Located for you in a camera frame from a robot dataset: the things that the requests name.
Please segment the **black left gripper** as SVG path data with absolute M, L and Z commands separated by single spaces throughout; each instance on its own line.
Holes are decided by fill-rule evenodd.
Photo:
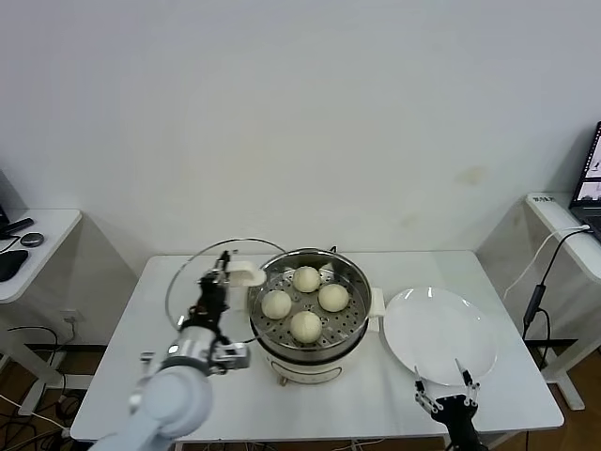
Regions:
M 231 253 L 223 251 L 217 261 L 216 269 L 228 273 L 231 262 Z M 227 286 L 217 282 L 216 273 L 205 273 L 197 281 L 200 287 L 200 297 L 196 304 L 188 310 L 188 317 L 184 320 L 184 327 L 200 327 L 209 330 L 218 330 L 221 317 L 228 309 Z

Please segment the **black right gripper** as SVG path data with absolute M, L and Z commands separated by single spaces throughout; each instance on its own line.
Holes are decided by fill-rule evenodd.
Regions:
M 457 358 L 455 364 L 466 387 L 465 395 L 454 395 L 433 399 L 425 388 L 424 379 L 418 367 L 413 368 L 415 376 L 415 400 L 433 420 L 443 424 L 450 437 L 451 450 L 476 451 L 484 450 L 476 432 L 472 418 L 478 410 L 477 397 L 480 383 L 475 381 L 466 367 Z

